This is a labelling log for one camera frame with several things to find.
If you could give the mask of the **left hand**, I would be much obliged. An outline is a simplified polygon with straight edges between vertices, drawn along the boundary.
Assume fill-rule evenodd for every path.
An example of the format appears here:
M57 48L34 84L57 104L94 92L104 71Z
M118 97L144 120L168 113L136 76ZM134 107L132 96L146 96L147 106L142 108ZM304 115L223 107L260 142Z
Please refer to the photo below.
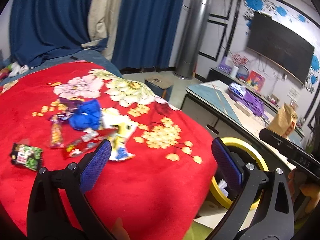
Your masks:
M129 234L123 228L123 221L121 218L116 219L111 232L117 240L130 240Z

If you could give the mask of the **right hand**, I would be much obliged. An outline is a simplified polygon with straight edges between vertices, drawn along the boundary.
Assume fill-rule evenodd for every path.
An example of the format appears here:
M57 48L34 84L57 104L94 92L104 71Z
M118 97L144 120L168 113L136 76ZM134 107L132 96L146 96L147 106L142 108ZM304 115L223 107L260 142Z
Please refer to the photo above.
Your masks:
M292 170L288 175L288 178L289 178L288 187L289 187L289 191L290 191L291 199L293 203L295 203L295 200L296 200L296 193L295 193L297 188L297 183L295 182L295 178L297 177L296 172L298 172L299 176L301 174L303 175L303 173L299 172L296 168ZM319 202L319 185L310 183L310 182L302 183L299 185L299 192L302 193L305 198L309 198L309 201L306 204L304 211L300 211L299 214L295 215L295 221L305 219L316 208Z

